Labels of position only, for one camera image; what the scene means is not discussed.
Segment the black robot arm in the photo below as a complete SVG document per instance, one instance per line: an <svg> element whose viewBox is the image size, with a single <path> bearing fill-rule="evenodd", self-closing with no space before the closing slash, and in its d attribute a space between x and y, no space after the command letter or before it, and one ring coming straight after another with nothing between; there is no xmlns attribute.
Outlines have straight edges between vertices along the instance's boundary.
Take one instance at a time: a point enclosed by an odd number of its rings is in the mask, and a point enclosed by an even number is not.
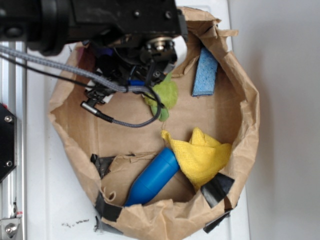
<svg viewBox="0 0 320 240"><path fill-rule="evenodd" d="M188 28L173 0L3 0L0 39L23 42L41 57L2 46L4 54L127 92L159 84L185 60ZM99 74L48 60L77 42L106 49Z"/></svg>

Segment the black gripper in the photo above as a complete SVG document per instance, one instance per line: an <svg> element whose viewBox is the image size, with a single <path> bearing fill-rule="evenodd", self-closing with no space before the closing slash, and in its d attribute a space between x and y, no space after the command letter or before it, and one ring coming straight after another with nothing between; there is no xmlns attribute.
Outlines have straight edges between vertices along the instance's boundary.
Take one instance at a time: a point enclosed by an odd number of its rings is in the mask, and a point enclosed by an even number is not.
<svg viewBox="0 0 320 240"><path fill-rule="evenodd" d="M73 0L71 10L71 40L111 48L147 86L187 57L187 23L174 0Z"/></svg>

